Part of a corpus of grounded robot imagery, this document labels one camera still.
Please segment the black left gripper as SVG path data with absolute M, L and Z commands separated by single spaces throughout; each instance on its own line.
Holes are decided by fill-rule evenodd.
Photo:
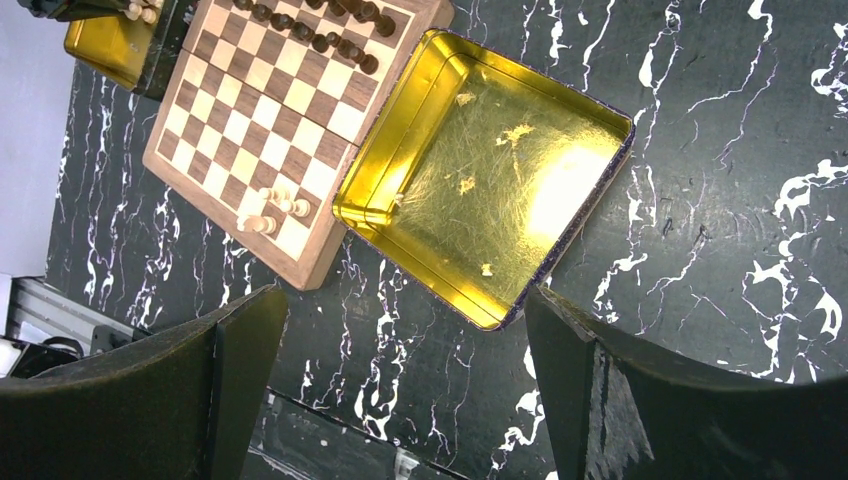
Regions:
M 18 0 L 18 4 L 36 18 L 72 22 L 122 15 L 129 0 Z

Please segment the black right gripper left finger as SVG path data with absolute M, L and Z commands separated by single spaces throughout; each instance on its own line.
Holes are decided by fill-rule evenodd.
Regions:
M 267 285 L 195 320 L 1 382 L 5 479 L 237 479 L 287 315 Z

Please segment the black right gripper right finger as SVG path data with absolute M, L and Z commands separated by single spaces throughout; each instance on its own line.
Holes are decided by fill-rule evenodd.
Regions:
M 843 479 L 847 380 L 711 366 L 535 287 L 524 306 L 562 479 Z

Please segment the white chess piece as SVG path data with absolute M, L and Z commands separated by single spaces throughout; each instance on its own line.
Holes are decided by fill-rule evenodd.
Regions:
M 311 204 L 303 198 L 283 199 L 278 202 L 281 211 L 287 215 L 304 218 L 309 215 Z
M 284 187 L 262 187 L 258 190 L 258 194 L 263 200 L 276 204 L 280 204 L 281 202 L 288 201 L 290 199 L 290 192 Z
M 236 226 L 240 232 L 270 234 L 276 230 L 278 222 L 271 216 L 242 215 L 237 218 Z

